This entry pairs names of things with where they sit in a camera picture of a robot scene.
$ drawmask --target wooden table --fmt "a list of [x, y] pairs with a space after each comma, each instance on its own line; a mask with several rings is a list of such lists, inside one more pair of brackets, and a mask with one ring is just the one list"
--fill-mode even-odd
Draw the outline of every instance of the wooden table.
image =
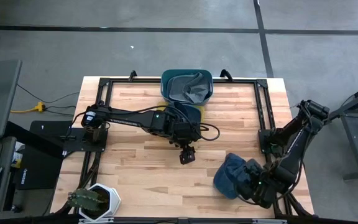
[[[76, 114], [95, 102], [99, 78], [84, 77]], [[284, 81], [281, 78], [268, 78], [267, 81], [275, 124], [282, 127], [291, 120]], [[139, 110], [161, 101], [160, 85], [156, 83], [117, 83], [112, 88], [111, 106], [114, 108]], [[254, 87], [216, 84], [205, 110], [205, 123], [215, 124], [221, 136], [212, 142], [195, 142], [196, 160], [187, 165], [180, 164], [180, 150], [166, 139], [137, 127], [111, 124], [98, 182], [117, 189], [122, 199], [117, 217], [273, 217], [272, 207], [267, 210], [238, 198], [228, 200], [213, 187], [214, 174], [229, 152], [265, 164], [259, 152], [257, 131], [260, 127]], [[77, 119], [75, 127], [81, 126], [81, 119], [82, 116]], [[209, 131], [204, 135], [211, 138], [215, 134]], [[51, 212], [62, 207], [67, 193], [78, 185], [83, 157], [83, 152], [75, 152], [63, 161]], [[313, 213], [304, 172], [293, 194]]]

